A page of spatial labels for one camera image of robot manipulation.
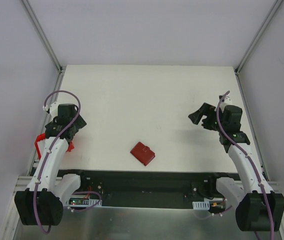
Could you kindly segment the red leather card holder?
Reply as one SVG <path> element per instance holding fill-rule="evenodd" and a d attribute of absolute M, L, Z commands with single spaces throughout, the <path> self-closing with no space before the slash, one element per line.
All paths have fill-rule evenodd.
<path fill-rule="evenodd" d="M 140 141 L 131 149 L 130 153 L 144 166 L 147 166 L 156 157 L 156 154 Z"/>

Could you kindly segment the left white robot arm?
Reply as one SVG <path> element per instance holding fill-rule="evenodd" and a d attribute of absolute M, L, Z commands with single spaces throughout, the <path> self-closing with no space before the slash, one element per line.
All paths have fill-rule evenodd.
<path fill-rule="evenodd" d="M 51 105 L 52 121 L 45 126 L 44 149 L 39 164 L 25 190 L 14 197 L 20 220 L 25 226 L 57 226 L 73 192 L 87 191 L 88 183 L 77 174 L 67 174 L 57 183 L 58 171 L 75 134 L 86 126 L 75 104 Z"/>

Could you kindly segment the red plastic bin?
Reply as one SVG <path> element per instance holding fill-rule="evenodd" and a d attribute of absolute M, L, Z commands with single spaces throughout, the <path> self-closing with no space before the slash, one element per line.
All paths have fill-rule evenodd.
<path fill-rule="evenodd" d="M 43 152 L 44 147 L 45 147 L 45 139 L 46 139 L 45 133 L 38 135 L 35 139 L 34 146 L 35 146 L 35 150 L 36 150 L 36 153 L 37 153 L 37 159 L 38 160 L 40 160 L 41 157 L 42 157 L 42 152 Z M 73 142 L 71 141 L 69 146 L 68 146 L 67 152 L 71 152 L 74 148 L 75 148 L 75 146 L 74 146 Z"/>

